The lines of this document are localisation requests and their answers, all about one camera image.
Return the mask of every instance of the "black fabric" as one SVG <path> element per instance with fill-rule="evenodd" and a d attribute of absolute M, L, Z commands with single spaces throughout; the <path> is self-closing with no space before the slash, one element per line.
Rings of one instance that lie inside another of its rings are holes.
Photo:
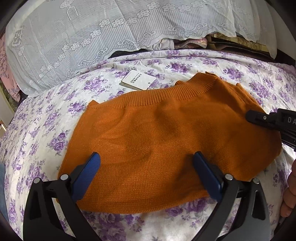
<path fill-rule="evenodd" d="M 109 58 L 115 58 L 115 57 L 119 57 L 119 56 L 142 53 L 142 52 L 147 52 L 147 51 L 148 50 L 146 50 L 146 49 L 140 49 L 140 50 L 131 51 L 131 52 L 129 52 L 129 51 L 116 51 Z"/>
<path fill-rule="evenodd" d="M 22 91 L 19 91 L 19 94 L 20 94 L 20 101 L 18 103 L 18 106 L 20 106 L 20 104 L 28 97 L 28 95 L 24 94 L 24 92 Z"/>

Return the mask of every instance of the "ribbed neckline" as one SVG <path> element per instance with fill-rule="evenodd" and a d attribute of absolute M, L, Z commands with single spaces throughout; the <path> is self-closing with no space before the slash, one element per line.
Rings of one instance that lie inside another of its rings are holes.
<path fill-rule="evenodd" d="M 175 86 L 165 89 L 133 91 L 98 104 L 89 103 L 90 107 L 100 108 L 106 105 L 123 108 L 125 106 L 145 106 L 160 103 L 168 98 L 185 100 L 209 91 L 218 77 L 210 73 L 197 73 L 187 82 L 177 81 Z"/>

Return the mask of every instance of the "screw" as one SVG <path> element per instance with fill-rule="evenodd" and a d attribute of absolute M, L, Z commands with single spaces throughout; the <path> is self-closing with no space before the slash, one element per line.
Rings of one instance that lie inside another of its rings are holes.
<path fill-rule="evenodd" d="M 39 183 L 40 182 L 40 178 L 38 178 L 38 177 L 35 178 L 33 182 L 36 183 L 36 184 Z"/>
<path fill-rule="evenodd" d="M 254 182 L 255 184 L 259 184 L 259 183 L 260 183 L 260 181 L 259 181 L 258 178 L 254 178 L 254 179 L 253 179 L 253 182 Z"/>
<path fill-rule="evenodd" d="M 228 180 L 228 181 L 231 181 L 233 179 L 233 176 L 231 174 L 226 174 L 225 175 L 225 178 Z"/>
<path fill-rule="evenodd" d="M 61 175 L 60 179 L 63 180 L 63 181 L 65 181 L 65 180 L 68 179 L 68 177 L 69 176 L 67 174 L 63 174 L 63 175 Z"/>

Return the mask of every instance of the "blue gripper pad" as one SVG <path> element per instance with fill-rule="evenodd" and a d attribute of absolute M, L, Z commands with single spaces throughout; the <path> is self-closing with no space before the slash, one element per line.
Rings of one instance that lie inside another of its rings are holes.
<path fill-rule="evenodd" d="M 219 202 L 222 199 L 222 183 L 200 151 L 193 156 L 193 167 L 210 197 Z"/>
<path fill-rule="evenodd" d="M 72 200 L 75 203 L 85 195 L 100 165 L 101 157 L 98 153 L 94 152 L 85 164 L 76 167 L 72 172 L 71 178 L 74 178 L 74 182 L 72 183 Z"/>

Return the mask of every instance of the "knit sweater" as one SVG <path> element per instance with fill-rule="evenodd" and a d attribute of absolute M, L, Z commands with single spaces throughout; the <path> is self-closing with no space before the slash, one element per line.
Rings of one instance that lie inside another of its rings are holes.
<path fill-rule="evenodd" d="M 280 154 L 280 133 L 247 122 L 248 110 L 264 112 L 240 84 L 209 73 L 171 88 L 92 101 L 59 176 L 100 154 L 101 167 L 77 202 L 87 211 L 151 212 L 205 197 L 192 165 L 195 152 L 243 181 Z"/>

